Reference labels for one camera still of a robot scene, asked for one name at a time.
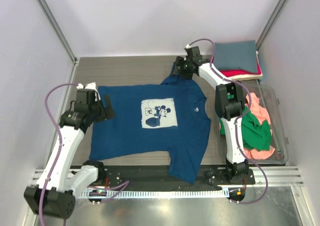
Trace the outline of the folded cream t-shirt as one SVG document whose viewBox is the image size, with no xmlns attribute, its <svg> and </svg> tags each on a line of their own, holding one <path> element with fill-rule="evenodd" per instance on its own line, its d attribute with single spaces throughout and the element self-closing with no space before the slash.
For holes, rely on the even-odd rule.
<svg viewBox="0 0 320 226">
<path fill-rule="evenodd" d="M 232 75 L 231 77 L 236 80 L 240 81 L 245 81 L 245 80 L 260 80 L 263 77 L 263 72 L 260 67 L 260 62 L 259 62 L 259 53 L 256 51 L 256 61 L 257 61 L 257 72 L 256 73 L 251 73 L 249 71 L 245 70 L 232 70 Z"/>
</svg>

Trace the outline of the salmon pink t-shirt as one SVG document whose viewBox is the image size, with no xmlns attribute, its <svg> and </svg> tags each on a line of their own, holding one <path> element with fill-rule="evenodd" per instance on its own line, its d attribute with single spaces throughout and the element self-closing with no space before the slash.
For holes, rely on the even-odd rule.
<svg viewBox="0 0 320 226">
<path fill-rule="evenodd" d="M 275 148 L 271 146 L 271 119 L 267 109 L 260 105 L 254 92 L 246 96 L 251 99 L 250 112 L 242 120 L 242 138 L 245 154 L 250 159 L 266 160 Z"/>
</svg>

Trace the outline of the left aluminium frame post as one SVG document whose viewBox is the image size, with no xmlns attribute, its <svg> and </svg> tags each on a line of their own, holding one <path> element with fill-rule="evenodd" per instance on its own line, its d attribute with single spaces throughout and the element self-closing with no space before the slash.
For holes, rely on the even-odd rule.
<svg viewBox="0 0 320 226">
<path fill-rule="evenodd" d="M 68 54 L 71 61 L 75 64 L 77 62 L 77 57 L 74 55 L 69 43 L 67 42 L 58 22 L 56 21 L 49 5 L 47 4 L 46 0 L 36 0 L 41 7 L 45 17 L 49 21 L 52 29 L 54 30 L 55 34 L 57 35 L 60 43 L 62 44 L 63 48 L 65 49 L 66 53 Z"/>
</svg>

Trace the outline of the right aluminium frame post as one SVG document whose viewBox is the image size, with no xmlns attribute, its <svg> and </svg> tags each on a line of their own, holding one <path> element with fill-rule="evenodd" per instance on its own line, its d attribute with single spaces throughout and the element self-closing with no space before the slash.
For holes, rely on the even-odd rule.
<svg viewBox="0 0 320 226">
<path fill-rule="evenodd" d="M 282 10 L 284 9 L 285 5 L 287 4 L 289 0 L 278 0 L 278 2 L 275 5 L 275 8 L 273 9 L 265 27 L 263 28 L 257 42 L 256 42 L 256 49 L 259 51 L 267 38 L 268 34 L 272 30 L 273 26 L 275 25 L 277 19 L 279 18 L 280 14 L 282 13 Z"/>
</svg>

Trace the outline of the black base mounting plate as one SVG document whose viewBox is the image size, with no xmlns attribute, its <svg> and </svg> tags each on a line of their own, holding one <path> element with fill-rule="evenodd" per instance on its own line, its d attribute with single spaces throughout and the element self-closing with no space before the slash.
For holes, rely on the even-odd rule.
<svg viewBox="0 0 320 226">
<path fill-rule="evenodd" d="M 256 183 L 253 171 L 233 180 L 227 176 L 223 165 L 202 165 L 193 184 L 168 174 L 168 166 L 106 166 L 109 186 L 129 181 L 127 191 L 210 191 L 218 187 L 247 187 Z"/>
</svg>

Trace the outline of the clear plastic bin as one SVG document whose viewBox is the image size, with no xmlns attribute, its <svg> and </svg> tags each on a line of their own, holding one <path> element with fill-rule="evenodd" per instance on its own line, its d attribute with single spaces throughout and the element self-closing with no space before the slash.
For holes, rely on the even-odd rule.
<svg viewBox="0 0 320 226">
<path fill-rule="evenodd" d="M 246 85 L 249 92 L 254 92 L 260 99 L 260 105 L 265 107 L 269 113 L 271 120 L 271 146 L 275 148 L 271 157 L 266 160 L 256 160 L 258 164 L 286 164 L 288 161 L 288 152 L 285 136 L 283 133 L 282 122 L 278 109 L 278 100 L 274 90 L 267 85 L 258 85 L 249 83 Z"/>
</svg>

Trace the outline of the folded grey-blue t-shirt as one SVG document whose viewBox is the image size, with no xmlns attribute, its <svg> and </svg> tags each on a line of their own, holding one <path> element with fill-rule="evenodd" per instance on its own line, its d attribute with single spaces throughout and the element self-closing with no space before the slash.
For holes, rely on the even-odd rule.
<svg viewBox="0 0 320 226">
<path fill-rule="evenodd" d="M 256 42 L 216 43 L 213 64 L 220 71 L 243 70 L 257 73 Z"/>
</svg>

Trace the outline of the aluminium rail profile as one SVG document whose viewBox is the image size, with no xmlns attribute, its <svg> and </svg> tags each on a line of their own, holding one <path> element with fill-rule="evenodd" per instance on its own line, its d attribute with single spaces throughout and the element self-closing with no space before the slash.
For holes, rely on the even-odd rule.
<svg viewBox="0 0 320 226">
<path fill-rule="evenodd" d="M 227 182 L 225 170 L 222 167 L 208 168 L 203 166 L 200 169 L 200 174 L 196 181 L 204 181 L 204 173 L 206 170 L 213 171 L 215 178 L 213 182 L 216 185 L 232 185 Z M 111 186 L 116 186 L 123 181 L 129 180 L 131 184 L 141 184 L 146 186 L 150 184 L 164 185 L 176 184 L 182 185 L 183 182 L 174 179 L 167 175 L 166 169 L 163 166 L 109 166 L 106 170 Z M 303 185 L 303 180 L 300 172 L 296 166 L 265 166 L 259 169 L 258 167 L 251 167 L 249 169 L 249 176 L 246 183 L 249 185 L 265 185 L 268 181 L 269 186 L 283 186 L 283 185 Z"/>
</svg>

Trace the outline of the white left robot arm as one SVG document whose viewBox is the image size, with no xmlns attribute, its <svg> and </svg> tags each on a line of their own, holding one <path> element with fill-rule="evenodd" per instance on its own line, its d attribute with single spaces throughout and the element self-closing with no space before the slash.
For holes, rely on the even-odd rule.
<svg viewBox="0 0 320 226">
<path fill-rule="evenodd" d="M 115 117 L 111 105 L 103 106 L 95 83 L 77 86 L 76 99 L 54 126 L 58 133 L 49 161 L 34 186 L 26 187 L 24 198 L 37 215 L 68 219 L 76 199 L 90 185 L 103 185 L 107 179 L 104 164 L 87 160 L 79 172 L 68 178 L 76 150 L 87 129 L 96 122 Z"/>
</svg>

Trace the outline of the folded red t-shirt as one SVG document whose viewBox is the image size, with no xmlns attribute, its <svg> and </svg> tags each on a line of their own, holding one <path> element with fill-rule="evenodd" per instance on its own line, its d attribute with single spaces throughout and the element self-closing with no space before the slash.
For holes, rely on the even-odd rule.
<svg viewBox="0 0 320 226">
<path fill-rule="evenodd" d="M 261 79 L 263 77 L 263 73 L 259 64 L 259 61 L 257 61 L 256 64 L 256 73 L 251 73 L 245 70 L 222 70 L 221 73 L 229 77 L 231 80 L 239 80 L 239 81 L 248 81 L 248 80 L 255 80 L 255 79 Z"/>
</svg>

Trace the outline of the green t-shirt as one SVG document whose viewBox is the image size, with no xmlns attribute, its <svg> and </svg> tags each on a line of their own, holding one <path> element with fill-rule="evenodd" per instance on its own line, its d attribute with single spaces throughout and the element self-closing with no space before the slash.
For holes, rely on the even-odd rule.
<svg viewBox="0 0 320 226">
<path fill-rule="evenodd" d="M 245 149 L 270 150 L 272 138 L 271 119 L 265 108 L 249 111 L 241 122 L 242 141 Z"/>
</svg>

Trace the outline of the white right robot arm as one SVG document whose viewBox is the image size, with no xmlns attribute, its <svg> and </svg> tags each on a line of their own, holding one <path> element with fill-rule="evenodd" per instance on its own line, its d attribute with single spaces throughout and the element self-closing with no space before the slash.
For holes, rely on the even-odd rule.
<svg viewBox="0 0 320 226">
<path fill-rule="evenodd" d="M 243 85 L 223 75 L 213 65 L 213 59 L 201 55 L 198 46 L 186 45 L 185 51 L 185 57 L 176 57 L 171 73 L 185 79 L 192 79 L 196 74 L 215 89 L 214 109 L 222 121 L 227 145 L 225 177 L 232 184 L 240 183 L 249 173 L 241 133 L 245 109 Z"/>
</svg>

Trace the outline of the blue mickey print t-shirt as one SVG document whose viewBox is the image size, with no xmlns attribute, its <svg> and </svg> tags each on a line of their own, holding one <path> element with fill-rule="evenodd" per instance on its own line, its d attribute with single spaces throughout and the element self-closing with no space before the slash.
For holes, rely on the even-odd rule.
<svg viewBox="0 0 320 226">
<path fill-rule="evenodd" d="M 169 175 L 195 182 L 211 120 L 194 80 L 169 76 L 159 85 L 99 86 L 98 92 L 109 97 L 115 117 L 93 125 L 90 160 L 166 151 Z"/>
</svg>

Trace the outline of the aluminium frame post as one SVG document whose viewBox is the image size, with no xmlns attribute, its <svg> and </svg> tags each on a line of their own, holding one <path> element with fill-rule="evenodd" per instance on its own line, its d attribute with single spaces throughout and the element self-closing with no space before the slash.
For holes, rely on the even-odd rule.
<svg viewBox="0 0 320 226">
<path fill-rule="evenodd" d="M 69 43 L 67 42 L 58 22 L 56 21 L 49 5 L 47 4 L 46 0 L 36 0 L 41 7 L 45 17 L 49 21 L 52 29 L 54 30 L 55 34 L 57 35 L 60 43 L 62 44 L 63 48 L 65 49 L 66 53 L 68 54 L 71 61 L 75 64 L 77 62 L 77 57 L 74 55 Z"/>
<path fill-rule="evenodd" d="M 272 30 L 273 26 L 275 25 L 277 19 L 279 18 L 280 14 L 282 13 L 282 10 L 284 9 L 285 5 L 287 4 L 289 0 L 278 0 L 278 2 L 275 5 L 275 8 L 273 9 L 265 27 L 263 28 L 257 42 L 256 42 L 256 49 L 259 51 L 267 38 L 268 34 Z"/>
</svg>

